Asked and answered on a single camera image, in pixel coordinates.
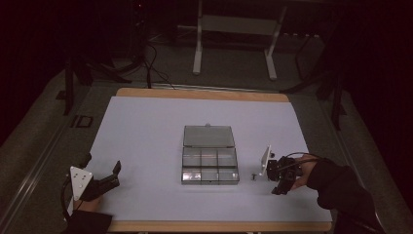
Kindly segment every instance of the cable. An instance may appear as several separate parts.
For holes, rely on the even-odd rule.
[[[64,192],[66,190],[67,185],[70,183],[71,179],[69,177],[69,175],[67,176],[66,180],[63,183],[63,186],[61,187],[61,191],[60,191],[60,203],[61,203],[61,207],[62,207],[62,212],[63,212],[63,216],[66,219],[66,221],[69,221],[70,219],[70,214],[67,211],[66,208],[66,203],[65,203],[65,199],[64,199]]]
[[[321,160],[322,160],[322,159],[308,159],[308,160],[303,160],[303,161],[299,161],[299,162],[290,164],[290,165],[285,166],[285,167],[282,167],[282,168],[277,168],[277,171],[282,171],[282,170],[285,170],[285,169],[287,169],[287,168],[295,167],[295,166],[300,165],[300,164],[303,164],[303,163],[318,162],[318,161],[321,161]]]
[[[159,77],[161,77],[161,79],[163,79],[165,82],[167,82],[174,90],[176,90],[176,88],[173,86],[173,84],[169,81],[169,76],[162,71],[158,71],[154,66],[152,66],[152,69],[158,74]]]
[[[104,66],[106,69],[109,69],[113,72],[116,72],[118,74],[122,74],[122,73],[125,73],[125,72],[128,72],[128,71],[131,71],[134,68],[137,68],[137,69],[140,68],[141,64],[142,64],[142,61],[137,60],[137,61],[133,61],[132,63],[130,63],[128,65],[125,65],[125,66],[122,66],[122,67],[111,67],[111,66],[108,66],[108,65],[105,65],[105,64],[102,64],[102,66]]]
[[[148,63],[147,63],[146,60],[144,61],[145,66],[146,66],[146,72],[147,72],[147,73],[146,73],[146,84],[148,85],[148,89],[152,89],[151,69],[152,69],[152,65],[154,64],[155,59],[156,59],[156,57],[157,57],[157,55],[158,55],[158,52],[157,52],[157,50],[155,49],[155,47],[153,47],[152,45],[148,44],[147,46],[150,47],[150,48],[152,48],[152,49],[154,50],[154,52],[155,52],[155,56],[152,58],[152,61],[151,61],[150,65],[148,65]]]
[[[290,154],[285,155],[285,157],[289,157],[289,156],[295,155],[295,154],[307,154],[307,155],[311,155],[311,156],[314,156],[314,157],[317,157],[317,158],[323,158],[323,157],[320,157],[319,155],[312,154],[312,153],[306,153],[306,152],[294,152],[294,153],[290,153]]]

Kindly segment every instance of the gray carpet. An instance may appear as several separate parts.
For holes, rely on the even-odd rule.
[[[268,79],[261,50],[216,48],[205,45],[202,73],[192,75],[195,48],[185,44],[174,46],[156,44],[157,58],[154,67],[169,76],[169,82],[177,88],[200,87],[258,90],[276,93],[300,82],[294,63],[294,53],[302,40],[284,36],[276,47],[274,60],[280,78]],[[147,51],[150,60],[154,54]],[[316,53],[303,53],[304,70],[308,70]],[[31,193],[15,208],[15,218],[8,233],[57,233],[64,228],[59,204],[59,192],[67,170],[77,165],[94,142],[100,121],[110,97],[121,87],[145,87],[146,71],[141,68],[126,75],[133,82],[116,84],[95,74],[92,87],[76,84],[76,104],[67,117],[62,116],[64,102],[56,100],[63,89],[63,73],[53,79],[38,98],[24,120],[1,148],[0,195],[1,215],[13,204],[13,199],[27,174],[38,178]],[[152,72],[156,88],[170,88],[156,72]],[[377,213],[388,233],[412,233],[413,217],[396,189],[380,153],[360,119],[348,94],[343,97],[347,115],[341,116],[341,132],[336,132],[329,120],[331,101],[318,101],[314,92],[317,86],[289,96],[302,127],[304,138],[311,152],[328,157],[340,165],[357,169],[361,183],[371,192]],[[93,116],[90,128],[70,128],[74,115]],[[43,169],[30,171],[38,159],[44,159]]]

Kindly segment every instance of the white tabletop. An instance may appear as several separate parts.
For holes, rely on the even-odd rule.
[[[240,171],[238,185],[182,185],[186,125],[231,126]],[[108,176],[118,160],[121,186],[105,194],[104,213],[130,221],[329,222],[317,191],[302,187],[273,195],[259,173],[268,144],[276,158],[307,151],[289,102],[113,97],[86,170]]]

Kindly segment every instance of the black sleeve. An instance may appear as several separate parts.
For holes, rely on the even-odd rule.
[[[319,161],[307,186],[318,191],[322,208],[339,212],[334,233],[384,233],[370,193],[358,184],[350,167],[340,167],[329,160]]]
[[[63,234],[105,234],[112,221],[108,214],[76,211],[67,223]]]

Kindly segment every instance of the table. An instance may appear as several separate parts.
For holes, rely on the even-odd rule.
[[[203,0],[198,1],[198,25],[197,25],[197,47],[195,51],[193,73],[199,75],[201,73],[201,63],[203,56],[202,32],[221,31],[234,33],[249,33],[257,35],[271,36],[272,42],[268,49],[264,51],[265,60],[267,63],[268,74],[271,80],[277,79],[276,69],[273,62],[273,51],[276,46],[277,39],[280,35],[282,21],[286,13],[286,6],[282,7],[282,11],[278,20],[269,19],[246,19],[221,17],[203,14]]]
[[[238,185],[180,183],[183,127],[206,120],[233,129]],[[123,164],[121,186],[105,194],[101,207],[114,215],[109,231],[329,230],[331,214],[317,205],[316,191],[304,187],[276,196],[274,182],[250,179],[269,142],[276,157],[307,151],[285,95],[121,89],[109,103],[86,170],[101,178],[117,160]]]

